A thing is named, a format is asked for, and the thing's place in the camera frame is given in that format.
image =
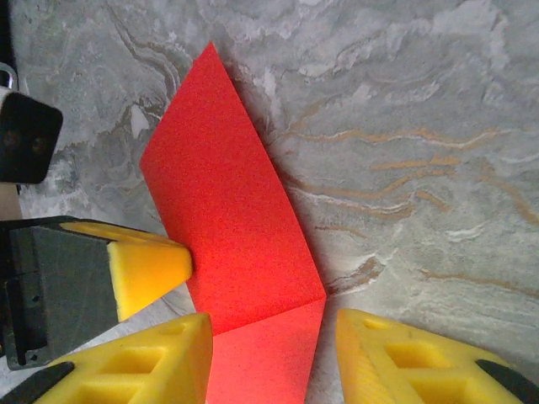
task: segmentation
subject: marble surface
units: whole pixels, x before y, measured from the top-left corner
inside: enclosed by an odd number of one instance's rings
[[[539,375],[535,0],[12,3],[22,89],[65,116],[25,215],[163,232],[138,162],[213,40],[331,295],[307,402],[343,400],[342,306]],[[99,340],[192,310],[179,288]]]

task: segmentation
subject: yellow foam pad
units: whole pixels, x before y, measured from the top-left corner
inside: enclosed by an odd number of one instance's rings
[[[517,404],[475,364],[496,355],[363,311],[342,309],[335,342],[346,404]]]
[[[204,404],[210,317],[192,314],[59,358],[75,370],[36,404]]]
[[[111,240],[110,275],[118,320],[124,321],[185,282],[192,274],[189,250],[157,234],[94,222],[61,227]]]

